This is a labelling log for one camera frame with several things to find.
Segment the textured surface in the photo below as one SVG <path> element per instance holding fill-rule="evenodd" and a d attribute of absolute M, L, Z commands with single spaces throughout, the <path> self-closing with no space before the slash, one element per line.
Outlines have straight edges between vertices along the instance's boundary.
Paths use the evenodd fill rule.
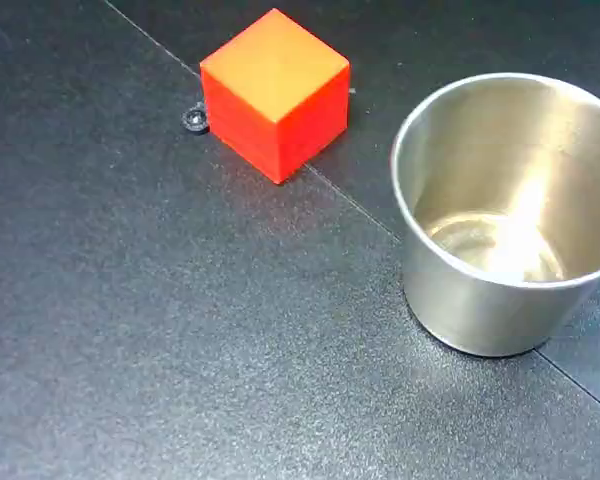
<path fill-rule="evenodd" d="M 347 133 L 313 163 L 396 235 L 389 179 L 395 132 L 419 101 L 459 78 L 522 71 L 600 97 L 600 0 L 112 0 L 190 65 L 274 4 L 351 62 Z M 600 291 L 543 350 L 600 399 Z"/>
<path fill-rule="evenodd" d="M 187 135 L 104 4 L 0 3 L 0 478 L 600 478 L 600 405 L 424 334 L 393 237 Z"/>

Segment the cup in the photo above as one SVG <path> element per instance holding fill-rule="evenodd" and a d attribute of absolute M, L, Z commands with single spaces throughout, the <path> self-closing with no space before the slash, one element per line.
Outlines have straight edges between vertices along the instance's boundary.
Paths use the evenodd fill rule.
<path fill-rule="evenodd" d="M 497 73 L 426 98 L 391 152 L 405 219 L 404 292 L 463 352 L 546 341 L 600 281 L 600 100 Z"/>

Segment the block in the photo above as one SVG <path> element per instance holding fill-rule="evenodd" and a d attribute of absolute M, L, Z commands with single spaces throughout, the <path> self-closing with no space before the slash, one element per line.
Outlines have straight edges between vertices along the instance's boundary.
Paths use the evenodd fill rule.
<path fill-rule="evenodd" d="M 277 9 L 200 71 L 211 131 L 277 184 L 347 128 L 349 62 Z"/>

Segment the red cube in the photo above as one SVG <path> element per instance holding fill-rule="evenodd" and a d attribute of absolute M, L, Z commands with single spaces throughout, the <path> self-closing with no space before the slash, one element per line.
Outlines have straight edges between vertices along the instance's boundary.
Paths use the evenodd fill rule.
<path fill-rule="evenodd" d="M 200 70 L 211 131 L 277 184 L 347 128 L 349 62 L 276 9 Z"/>

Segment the small black ring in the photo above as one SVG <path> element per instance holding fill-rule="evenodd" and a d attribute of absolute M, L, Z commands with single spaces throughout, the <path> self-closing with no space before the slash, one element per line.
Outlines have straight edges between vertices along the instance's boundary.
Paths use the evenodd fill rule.
<path fill-rule="evenodd" d="M 182 114 L 182 125 L 194 135 L 204 135 L 209 132 L 207 109 L 204 103 L 198 102 L 195 107 Z"/>

